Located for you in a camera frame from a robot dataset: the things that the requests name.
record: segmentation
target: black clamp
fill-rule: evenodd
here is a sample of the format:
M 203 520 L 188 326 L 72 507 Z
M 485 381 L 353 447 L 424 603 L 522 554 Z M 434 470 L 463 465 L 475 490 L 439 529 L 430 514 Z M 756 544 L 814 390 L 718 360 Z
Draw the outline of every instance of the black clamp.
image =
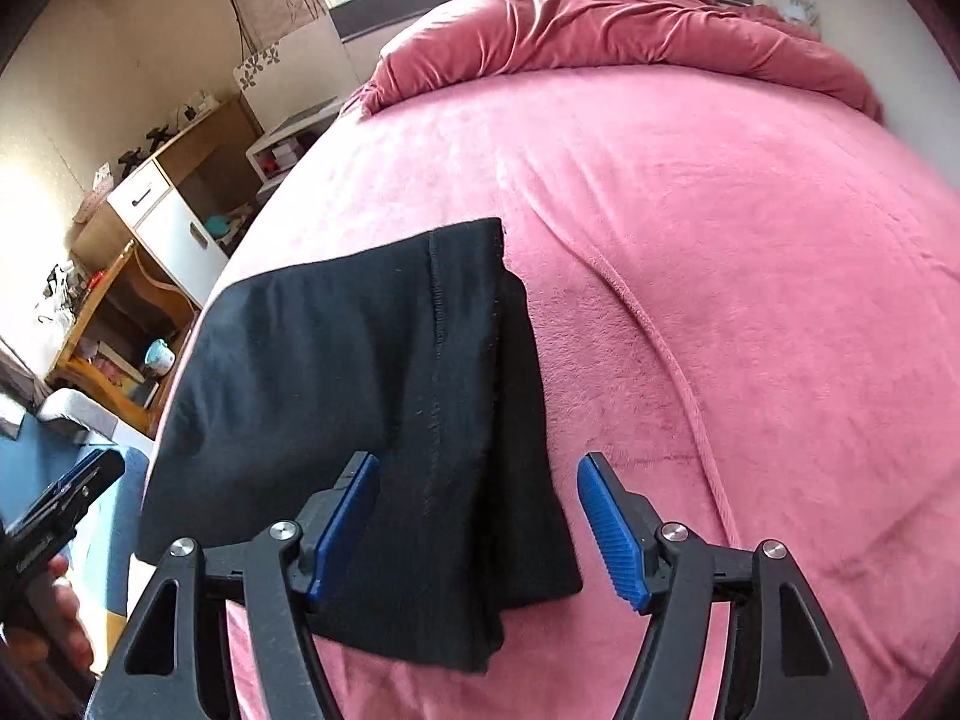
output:
M 91 720 L 239 717 L 225 601 L 246 605 L 268 717 L 342 720 L 305 615 L 337 589 L 379 494 L 379 461 L 350 458 L 296 521 L 202 549 L 179 538 L 157 565 L 93 698 Z
M 711 546 L 624 490 L 599 452 L 577 488 L 617 594 L 651 616 L 616 720 L 686 720 L 710 609 L 730 603 L 716 720 L 867 720 L 853 674 L 800 567 L 779 541 Z

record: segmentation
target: white cabinet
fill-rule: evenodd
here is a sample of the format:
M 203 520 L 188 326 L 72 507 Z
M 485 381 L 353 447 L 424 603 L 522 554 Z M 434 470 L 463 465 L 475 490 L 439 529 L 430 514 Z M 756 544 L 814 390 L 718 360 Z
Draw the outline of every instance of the white cabinet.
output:
M 227 255 L 176 189 L 167 191 L 133 234 L 193 302 L 206 303 Z

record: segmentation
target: white drawer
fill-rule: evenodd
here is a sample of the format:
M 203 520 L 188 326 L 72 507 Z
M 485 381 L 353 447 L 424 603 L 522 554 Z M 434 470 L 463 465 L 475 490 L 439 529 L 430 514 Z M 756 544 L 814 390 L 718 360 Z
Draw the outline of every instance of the white drawer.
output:
M 133 230 L 147 215 L 170 184 L 163 177 L 156 162 L 145 162 L 107 197 L 113 210 Z
M 141 220 L 136 237 L 194 303 L 206 303 L 227 255 L 176 189 Z

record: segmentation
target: wall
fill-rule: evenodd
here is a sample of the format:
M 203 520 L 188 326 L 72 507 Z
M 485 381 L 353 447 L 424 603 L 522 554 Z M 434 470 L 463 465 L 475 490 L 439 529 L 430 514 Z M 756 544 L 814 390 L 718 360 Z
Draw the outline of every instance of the wall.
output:
M 0 76 L 0 333 L 45 372 L 32 319 L 67 256 L 93 173 L 196 90 L 236 94 L 240 37 L 227 0 L 52 0 Z
M 353 71 L 357 74 L 361 83 L 373 75 L 373 69 L 380 58 L 382 47 L 415 21 L 416 19 L 407 19 L 391 26 L 384 26 L 382 29 L 375 29 L 373 32 L 368 32 L 366 35 L 344 43 L 350 64 L 352 64 Z
M 906 0 L 813 0 L 824 42 L 864 71 L 885 124 L 960 188 L 960 80 Z
M 52 0 L 0 76 L 0 333 L 28 364 L 56 351 L 32 306 L 93 173 L 163 111 L 98 0 Z
M 196 90 L 236 94 L 240 32 L 228 0 L 98 0 L 150 74 L 164 109 Z

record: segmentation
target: flower pattern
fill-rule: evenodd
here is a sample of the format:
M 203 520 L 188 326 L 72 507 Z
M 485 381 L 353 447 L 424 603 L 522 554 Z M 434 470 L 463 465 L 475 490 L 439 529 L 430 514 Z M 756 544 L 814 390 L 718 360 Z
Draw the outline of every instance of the flower pattern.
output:
M 240 88 L 250 89 L 251 86 L 256 86 L 256 74 L 267 65 L 278 64 L 280 64 L 280 45 L 277 43 L 267 46 L 262 52 L 248 56 L 238 68 L 242 73 L 238 79 Z

